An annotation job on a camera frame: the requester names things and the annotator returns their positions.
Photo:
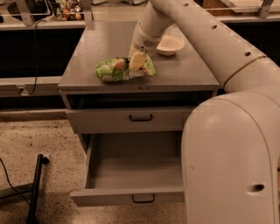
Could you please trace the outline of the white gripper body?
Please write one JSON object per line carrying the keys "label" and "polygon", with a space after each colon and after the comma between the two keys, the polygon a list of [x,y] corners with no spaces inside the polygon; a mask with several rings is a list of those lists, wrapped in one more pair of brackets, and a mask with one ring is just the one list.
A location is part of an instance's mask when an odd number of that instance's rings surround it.
{"label": "white gripper body", "polygon": [[137,23],[132,35],[129,56],[132,57],[136,52],[143,53],[154,50],[160,43],[161,39],[161,37],[158,38],[148,35],[142,29],[140,23]]}

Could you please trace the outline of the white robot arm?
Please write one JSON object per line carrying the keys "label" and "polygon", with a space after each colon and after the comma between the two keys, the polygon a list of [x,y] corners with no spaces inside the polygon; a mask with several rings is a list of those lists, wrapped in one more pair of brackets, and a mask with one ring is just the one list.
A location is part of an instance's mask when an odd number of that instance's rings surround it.
{"label": "white robot arm", "polygon": [[187,224],[279,224],[279,67],[193,0],[150,0],[130,56],[176,24],[225,93],[201,103],[181,140]]}

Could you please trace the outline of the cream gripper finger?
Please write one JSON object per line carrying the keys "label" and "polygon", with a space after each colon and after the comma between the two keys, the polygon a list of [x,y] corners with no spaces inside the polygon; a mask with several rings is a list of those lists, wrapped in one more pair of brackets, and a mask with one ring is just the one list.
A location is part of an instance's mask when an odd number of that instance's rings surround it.
{"label": "cream gripper finger", "polygon": [[137,71],[146,62],[146,52],[134,52],[129,60],[129,70]]}

